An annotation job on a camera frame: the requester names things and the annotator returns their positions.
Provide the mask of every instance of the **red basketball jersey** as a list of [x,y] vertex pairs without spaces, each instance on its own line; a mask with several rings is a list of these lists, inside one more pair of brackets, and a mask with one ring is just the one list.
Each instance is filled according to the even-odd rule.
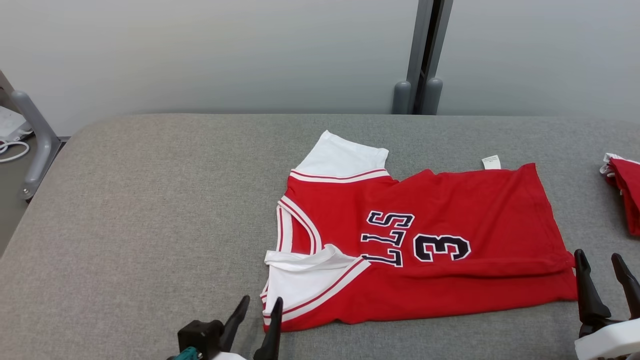
[[385,149],[325,132],[278,202],[265,326],[405,320],[576,300],[566,251],[533,164],[397,181]]

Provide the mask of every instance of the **white sleeve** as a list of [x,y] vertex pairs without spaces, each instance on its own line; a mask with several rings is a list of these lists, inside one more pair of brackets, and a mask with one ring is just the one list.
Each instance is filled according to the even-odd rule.
[[350,142],[325,131],[295,170],[304,174],[352,176],[385,168],[389,150]]

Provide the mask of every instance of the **gray partition foot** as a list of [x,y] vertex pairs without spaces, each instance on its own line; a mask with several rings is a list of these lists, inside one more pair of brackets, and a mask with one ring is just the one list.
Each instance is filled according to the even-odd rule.
[[411,84],[409,81],[400,81],[394,87],[394,102],[391,106],[391,113],[394,115],[408,114],[410,100]]
[[442,80],[438,78],[431,78],[427,80],[426,86],[424,87],[421,115],[436,115],[438,112],[438,103],[440,102],[441,93]]
[[60,141],[27,93],[13,91],[11,98],[22,113],[22,116],[31,125],[38,142],[38,149],[20,191],[22,198],[29,200],[38,190],[44,175],[56,157],[60,149]]

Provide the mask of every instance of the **white wall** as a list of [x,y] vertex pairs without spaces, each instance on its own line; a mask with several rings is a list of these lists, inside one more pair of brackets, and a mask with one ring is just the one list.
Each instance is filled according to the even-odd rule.
[[640,122],[640,1],[454,0],[442,115]]
[[0,69],[58,136],[123,113],[388,113],[417,0],[6,0]]

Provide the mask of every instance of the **red fabric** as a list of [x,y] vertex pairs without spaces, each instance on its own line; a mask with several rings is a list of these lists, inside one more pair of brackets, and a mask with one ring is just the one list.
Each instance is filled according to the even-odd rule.
[[622,192],[627,213],[627,226],[632,235],[640,236],[640,164],[633,161],[614,159],[609,160],[609,168],[614,177],[606,177],[609,184],[617,186]]
[[[402,182],[390,176],[354,183],[290,177],[285,196],[308,215],[323,246],[331,243],[350,256],[366,254],[371,266],[313,311],[284,322],[283,331],[334,320],[429,318],[577,300],[573,256],[534,164],[516,171],[425,170]],[[381,213],[373,224],[372,211]],[[413,219],[407,224],[392,218],[385,226],[389,213]],[[405,232],[399,246],[362,241],[363,235],[393,240],[392,231]],[[438,241],[448,243],[446,253],[435,252]],[[307,230],[294,220],[292,251],[308,254],[309,249]],[[368,258],[397,260],[389,250],[399,251],[401,266]]]

